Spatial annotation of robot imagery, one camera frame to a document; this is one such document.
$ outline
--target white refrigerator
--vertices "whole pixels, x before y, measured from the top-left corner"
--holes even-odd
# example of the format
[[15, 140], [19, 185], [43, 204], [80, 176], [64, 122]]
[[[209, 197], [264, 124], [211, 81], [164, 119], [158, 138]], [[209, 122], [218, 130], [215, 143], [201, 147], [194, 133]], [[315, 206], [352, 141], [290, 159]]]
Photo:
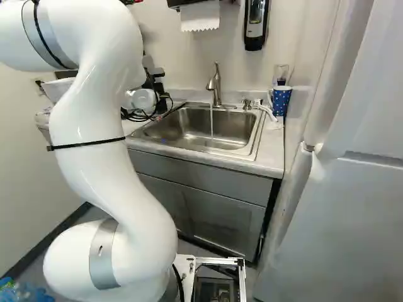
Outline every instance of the white refrigerator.
[[403, 301], [403, 1], [326, 2], [307, 9], [254, 297]]

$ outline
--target stainless steel sink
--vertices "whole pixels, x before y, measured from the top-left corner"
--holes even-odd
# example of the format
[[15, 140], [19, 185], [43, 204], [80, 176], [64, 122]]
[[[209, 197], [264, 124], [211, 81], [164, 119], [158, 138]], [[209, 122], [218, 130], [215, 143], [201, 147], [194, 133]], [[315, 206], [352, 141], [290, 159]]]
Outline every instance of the stainless steel sink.
[[160, 121], [132, 133], [161, 145], [255, 160], [264, 116], [260, 110], [214, 108], [205, 103], [185, 103]]

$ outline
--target paper towel dispenser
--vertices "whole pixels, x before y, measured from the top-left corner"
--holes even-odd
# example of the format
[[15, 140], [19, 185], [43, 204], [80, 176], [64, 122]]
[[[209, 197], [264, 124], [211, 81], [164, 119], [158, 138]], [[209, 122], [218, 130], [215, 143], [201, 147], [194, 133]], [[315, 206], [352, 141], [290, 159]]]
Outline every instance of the paper towel dispenser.
[[176, 10], [179, 10], [182, 5], [193, 4], [202, 1], [205, 0], [167, 0], [168, 7]]

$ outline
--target water stream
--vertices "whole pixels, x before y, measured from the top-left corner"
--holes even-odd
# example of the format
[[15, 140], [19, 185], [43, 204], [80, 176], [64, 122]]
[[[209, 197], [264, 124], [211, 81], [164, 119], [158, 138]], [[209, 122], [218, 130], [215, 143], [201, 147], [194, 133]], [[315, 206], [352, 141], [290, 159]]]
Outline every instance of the water stream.
[[210, 144], [213, 145], [213, 104], [210, 103]]

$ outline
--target gray countertop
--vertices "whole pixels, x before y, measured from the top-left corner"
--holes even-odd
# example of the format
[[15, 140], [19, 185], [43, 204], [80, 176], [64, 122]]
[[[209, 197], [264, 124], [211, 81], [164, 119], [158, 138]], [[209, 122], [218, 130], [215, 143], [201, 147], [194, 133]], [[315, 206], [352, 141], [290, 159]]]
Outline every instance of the gray countertop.
[[[131, 121], [123, 121], [123, 129], [125, 134], [129, 135], [146, 123], [147, 122], [133, 123]], [[159, 145], [133, 137], [127, 137], [126, 142], [128, 148], [132, 150], [281, 179], [284, 171], [284, 127], [282, 125], [282, 120], [279, 120], [278, 123], [273, 123], [268, 117], [266, 117], [255, 161], [234, 159], [231, 157], [170, 147], [167, 145]]]
[[[184, 101], [198, 101], [209, 103], [211, 101], [211, 94], [206, 92], [195, 91], [170, 91], [171, 95], [177, 100], [175, 104], [181, 104]], [[265, 98], [267, 92], [232, 92], [230, 94], [223, 94], [223, 103], [231, 102], [235, 99], [241, 100], [243, 96], [249, 98]], [[40, 113], [41, 118], [37, 120], [37, 127], [39, 129], [47, 130], [48, 114]], [[159, 154], [177, 159], [189, 160], [200, 164], [212, 165], [215, 167], [222, 167], [235, 171], [246, 172], [258, 176], [272, 177], [281, 179], [283, 177], [284, 169], [284, 149], [283, 149], [283, 120], [279, 119], [278, 123], [273, 123], [266, 116], [264, 127], [261, 134], [258, 152], [255, 161], [235, 159], [232, 157], [225, 157], [221, 155], [203, 153], [199, 151], [187, 150], [182, 148], [170, 147], [167, 145], [159, 145], [152, 142], [130, 137], [136, 129], [144, 126], [148, 122], [134, 123], [132, 121], [122, 121], [123, 131], [127, 136], [126, 143], [129, 149], [139, 150], [152, 154]]]

